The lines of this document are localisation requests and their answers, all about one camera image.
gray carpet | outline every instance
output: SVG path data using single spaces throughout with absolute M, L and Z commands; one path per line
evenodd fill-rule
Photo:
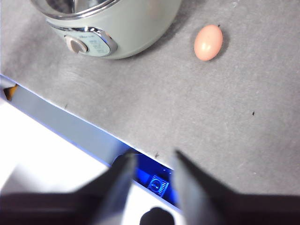
M 193 41 L 220 24 L 220 54 Z M 241 192 L 300 195 L 300 1 L 184 0 L 124 60 L 75 55 L 29 1 L 1 1 L 1 73 L 171 165 L 179 148 Z

white surface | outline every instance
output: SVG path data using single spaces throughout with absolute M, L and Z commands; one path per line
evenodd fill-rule
M 0 188 L 16 168 L 30 191 L 67 192 L 103 173 L 107 167 L 0 98 Z M 133 184 L 123 225 L 138 225 L 153 207 L 168 210 L 177 225 L 181 214 Z

silver trim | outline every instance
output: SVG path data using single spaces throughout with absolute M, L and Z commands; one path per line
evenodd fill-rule
M 102 12 L 103 10 L 113 6 L 120 0 L 108 0 L 108 1 L 102 2 L 99 5 L 88 8 L 88 9 L 78 12 L 78 13 L 74 13 L 74 14 L 61 13 L 60 15 L 48 13 L 48 12 L 44 11 L 41 7 L 36 5 L 33 2 L 33 0 L 30 0 L 30 1 L 40 12 L 42 12 L 44 15 L 46 15 L 50 18 L 57 19 L 57 20 L 78 20 L 78 19 L 82 19 L 82 18 L 91 16 L 91 15 L 94 15 L 96 13 Z
M 103 55 L 101 57 L 104 56 L 108 56 L 112 53 L 114 53 L 117 49 L 118 49 L 118 45 L 117 43 L 102 29 L 100 28 L 96 28 L 96 27 L 60 27 L 57 25 L 54 25 L 53 23 L 46 21 L 50 26 L 52 26 L 55 29 L 58 30 L 62 30 L 62 31 L 76 31 L 76 32 L 91 32 L 94 33 L 96 35 L 98 35 L 109 47 L 109 53 L 106 55 Z

egg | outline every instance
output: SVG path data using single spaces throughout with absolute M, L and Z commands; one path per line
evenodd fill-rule
M 194 52 L 200 60 L 211 60 L 219 53 L 222 42 L 221 29 L 216 25 L 207 25 L 196 36 Z

control panel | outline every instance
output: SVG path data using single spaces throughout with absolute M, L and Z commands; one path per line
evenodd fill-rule
M 104 31 L 95 27 L 68 28 L 50 25 L 64 38 L 67 47 L 74 53 L 90 56 L 107 56 L 115 52 L 117 43 Z

